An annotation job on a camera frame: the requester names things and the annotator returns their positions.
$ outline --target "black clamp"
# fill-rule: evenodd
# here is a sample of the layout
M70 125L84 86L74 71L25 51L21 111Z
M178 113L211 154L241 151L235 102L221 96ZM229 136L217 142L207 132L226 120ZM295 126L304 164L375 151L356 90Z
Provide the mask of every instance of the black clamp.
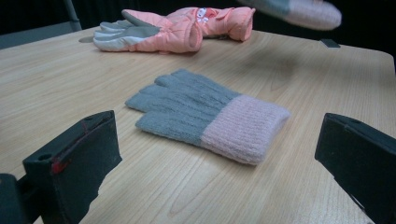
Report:
M0 174L0 223L79 223L120 162L114 112L82 119L23 160L20 180Z
M396 139L359 121L326 114L315 159L376 224L396 224Z

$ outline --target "glove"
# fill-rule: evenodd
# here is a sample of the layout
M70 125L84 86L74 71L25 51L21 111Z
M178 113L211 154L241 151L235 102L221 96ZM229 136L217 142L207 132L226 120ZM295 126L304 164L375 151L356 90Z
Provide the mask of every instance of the glove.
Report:
M313 30L332 30L341 24L341 12L323 0L237 0L291 24Z
M180 16L174 22L154 13L144 13L143 20L128 13L122 15L127 21L103 22L102 31L94 33L93 43L97 48L105 51L182 53L197 51L201 47L202 32L194 18Z
M256 165L286 122L287 109L178 70L125 102L145 112L136 127Z
M255 10L250 7L185 7L167 17L191 15L198 21L204 37L227 35L234 40L246 41L250 38Z

